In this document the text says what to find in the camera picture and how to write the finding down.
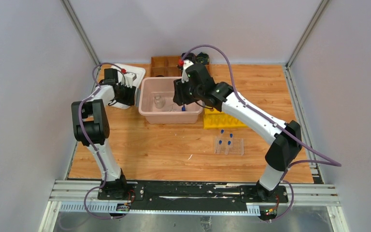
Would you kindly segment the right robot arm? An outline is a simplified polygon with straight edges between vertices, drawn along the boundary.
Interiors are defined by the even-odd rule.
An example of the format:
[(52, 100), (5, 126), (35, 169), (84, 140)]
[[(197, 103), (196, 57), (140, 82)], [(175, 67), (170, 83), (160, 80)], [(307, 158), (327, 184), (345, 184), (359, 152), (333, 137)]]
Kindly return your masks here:
[(299, 123), (277, 119), (261, 110), (226, 82), (215, 82), (207, 68), (189, 60), (181, 61), (178, 68), (182, 77), (174, 80), (173, 102), (179, 106), (202, 102), (207, 107), (230, 115), (260, 135), (270, 145), (266, 168), (256, 183), (256, 195), (268, 202), (276, 195), (288, 166), (302, 149)]

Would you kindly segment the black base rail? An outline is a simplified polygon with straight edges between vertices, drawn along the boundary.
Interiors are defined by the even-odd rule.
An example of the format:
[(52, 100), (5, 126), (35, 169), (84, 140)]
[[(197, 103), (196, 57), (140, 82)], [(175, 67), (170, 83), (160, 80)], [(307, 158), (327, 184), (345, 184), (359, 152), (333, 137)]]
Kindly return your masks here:
[(280, 184), (263, 200), (253, 183), (130, 181), (118, 197), (98, 181), (56, 181), (50, 201), (61, 211), (167, 215), (274, 216), (285, 207), (339, 206), (336, 189), (325, 184)]

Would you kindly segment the white plastic bin lid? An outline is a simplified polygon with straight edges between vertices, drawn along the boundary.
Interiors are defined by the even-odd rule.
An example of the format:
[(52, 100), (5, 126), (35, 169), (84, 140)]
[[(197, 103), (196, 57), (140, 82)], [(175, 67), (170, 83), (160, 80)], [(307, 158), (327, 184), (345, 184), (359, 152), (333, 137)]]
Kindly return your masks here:
[(109, 63), (109, 65), (110, 68), (104, 69), (104, 78), (100, 80), (101, 85), (111, 85), (115, 93), (115, 97), (108, 105), (119, 109), (134, 106), (146, 70), (119, 63)]

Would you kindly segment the clear plastic bag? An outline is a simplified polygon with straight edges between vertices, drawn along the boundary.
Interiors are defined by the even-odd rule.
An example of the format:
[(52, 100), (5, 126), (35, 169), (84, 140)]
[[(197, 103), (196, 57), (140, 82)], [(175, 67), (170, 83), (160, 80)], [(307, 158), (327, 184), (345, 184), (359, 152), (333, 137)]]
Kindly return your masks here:
[(244, 155), (244, 139), (219, 137), (214, 140), (214, 154)]

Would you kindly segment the small glass beaker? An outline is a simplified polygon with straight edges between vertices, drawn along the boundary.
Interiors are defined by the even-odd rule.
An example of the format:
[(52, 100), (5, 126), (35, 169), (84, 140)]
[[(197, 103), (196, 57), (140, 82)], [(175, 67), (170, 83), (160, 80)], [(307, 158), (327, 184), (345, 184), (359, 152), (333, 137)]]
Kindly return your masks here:
[(162, 109), (166, 104), (166, 100), (160, 94), (156, 94), (154, 96), (154, 104), (157, 109)]

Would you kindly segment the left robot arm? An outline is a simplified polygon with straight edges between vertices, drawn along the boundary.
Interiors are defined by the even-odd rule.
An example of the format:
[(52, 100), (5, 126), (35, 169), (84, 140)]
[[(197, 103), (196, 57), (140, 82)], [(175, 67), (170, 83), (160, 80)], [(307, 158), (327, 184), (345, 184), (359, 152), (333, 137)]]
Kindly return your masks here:
[(109, 144), (110, 125), (105, 107), (117, 103), (125, 107), (135, 104), (136, 74), (112, 64), (104, 70), (104, 79), (96, 82), (94, 91), (85, 99), (71, 104), (74, 137), (87, 147), (100, 169), (101, 182), (98, 197), (106, 199), (135, 199), (135, 191), (128, 186), (121, 167), (117, 164)]

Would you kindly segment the yellow test tube rack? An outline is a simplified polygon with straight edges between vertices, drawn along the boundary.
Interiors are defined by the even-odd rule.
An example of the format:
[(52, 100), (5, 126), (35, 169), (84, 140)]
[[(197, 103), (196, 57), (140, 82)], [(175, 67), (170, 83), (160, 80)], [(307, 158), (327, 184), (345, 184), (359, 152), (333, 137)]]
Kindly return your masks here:
[(242, 123), (237, 118), (227, 115), (224, 112), (219, 112), (216, 109), (204, 109), (203, 128), (204, 129), (234, 129), (247, 128), (248, 126)]

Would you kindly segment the pink plastic storage bin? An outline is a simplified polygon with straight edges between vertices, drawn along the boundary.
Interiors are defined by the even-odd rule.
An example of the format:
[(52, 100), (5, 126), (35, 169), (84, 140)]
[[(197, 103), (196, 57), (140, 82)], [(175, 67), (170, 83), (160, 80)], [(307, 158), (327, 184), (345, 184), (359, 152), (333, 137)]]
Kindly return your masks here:
[(161, 112), (161, 109), (157, 109), (154, 104), (154, 96), (160, 94), (165, 98), (166, 104), (164, 107), (170, 105), (177, 105), (173, 102), (173, 95), (171, 93), (155, 93), (148, 94), (144, 93), (146, 87), (146, 81), (151, 81), (151, 77), (145, 78), (141, 84), (141, 94), (139, 101), (139, 113), (145, 117), (150, 124), (194, 124), (197, 122), (203, 108), (196, 103), (185, 105), (185, 112)]

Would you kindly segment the wooden compartment tray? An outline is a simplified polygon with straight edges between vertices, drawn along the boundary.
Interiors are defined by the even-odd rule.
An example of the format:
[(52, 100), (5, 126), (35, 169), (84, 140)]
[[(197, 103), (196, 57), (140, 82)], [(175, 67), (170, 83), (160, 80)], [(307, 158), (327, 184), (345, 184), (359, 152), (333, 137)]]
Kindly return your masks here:
[(182, 77), (182, 69), (178, 68), (180, 56), (151, 57), (150, 66), (147, 70), (148, 78), (144, 93), (174, 93), (174, 80)]

